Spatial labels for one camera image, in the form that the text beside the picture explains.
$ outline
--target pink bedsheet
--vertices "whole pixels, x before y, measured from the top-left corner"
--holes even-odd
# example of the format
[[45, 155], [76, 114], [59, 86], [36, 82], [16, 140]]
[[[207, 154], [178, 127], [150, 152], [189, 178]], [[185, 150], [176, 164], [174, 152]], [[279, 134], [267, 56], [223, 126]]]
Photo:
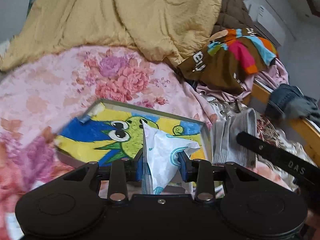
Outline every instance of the pink bedsheet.
[[14, 216], [19, 197], [71, 170], [56, 160], [52, 133], [98, 98], [199, 119], [209, 127], [217, 118], [168, 65], [126, 48], [83, 46], [21, 66], [0, 83], [1, 240], [21, 236]]

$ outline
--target wooden bed frame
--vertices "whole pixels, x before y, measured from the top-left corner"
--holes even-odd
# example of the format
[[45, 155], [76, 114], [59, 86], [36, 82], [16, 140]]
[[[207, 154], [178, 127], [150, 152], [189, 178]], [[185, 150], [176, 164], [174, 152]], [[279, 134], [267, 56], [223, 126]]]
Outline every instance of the wooden bed frame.
[[[254, 83], [252, 93], [244, 98], [243, 103], [248, 105], [252, 98], [267, 104], [269, 101], [270, 91], [258, 83]], [[290, 125], [306, 142], [303, 145], [305, 152], [311, 159], [320, 166], [320, 128], [307, 119], [289, 120]]]

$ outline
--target metal pin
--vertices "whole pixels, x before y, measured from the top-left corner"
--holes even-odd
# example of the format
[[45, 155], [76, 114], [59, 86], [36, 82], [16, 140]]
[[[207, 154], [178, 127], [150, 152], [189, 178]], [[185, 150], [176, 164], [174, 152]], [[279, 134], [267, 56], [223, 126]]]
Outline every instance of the metal pin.
[[162, 198], [160, 198], [160, 199], [158, 199], [158, 203], [159, 203], [159, 204], [164, 204], [164, 203], [165, 203], [165, 200], [162, 199]]
[[125, 199], [125, 195], [122, 193], [113, 193], [111, 194], [110, 199], [113, 201], [122, 201]]
[[207, 192], [202, 192], [197, 197], [202, 201], [209, 201], [213, 199], [213, 195]]

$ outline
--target wall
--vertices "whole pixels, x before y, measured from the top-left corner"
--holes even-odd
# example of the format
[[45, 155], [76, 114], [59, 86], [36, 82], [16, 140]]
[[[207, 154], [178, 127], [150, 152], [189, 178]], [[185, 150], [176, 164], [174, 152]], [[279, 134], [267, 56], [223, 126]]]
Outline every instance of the wall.
[[28, 4], [29, 0], [0, 0], [0, 42], [20, 33]]
[[302, 22], [286, 65], [290, 85], [320, 98], [320, 27]]
[[286, 66], [289, 61], [289, 55], [292, 44], [295, 42], [295, 34], [299, 29], [300, 21], [288, 0], [244, 0], [249, 8], [249, 15], [256, 18], [259, 5], [264, 6], [277, 20], [285, 31], [285, 42], [278, 48], [281, 62]]

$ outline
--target yellow blanket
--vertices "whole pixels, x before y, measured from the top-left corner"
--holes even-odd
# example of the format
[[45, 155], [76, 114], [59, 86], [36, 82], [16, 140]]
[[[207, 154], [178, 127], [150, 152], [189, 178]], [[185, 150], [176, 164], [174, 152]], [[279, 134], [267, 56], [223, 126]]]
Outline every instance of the yellow blanket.
[[84, 44], [126, 46], [177, 66], [204, 46], [222, 0], [36, 0], [0, 69]]

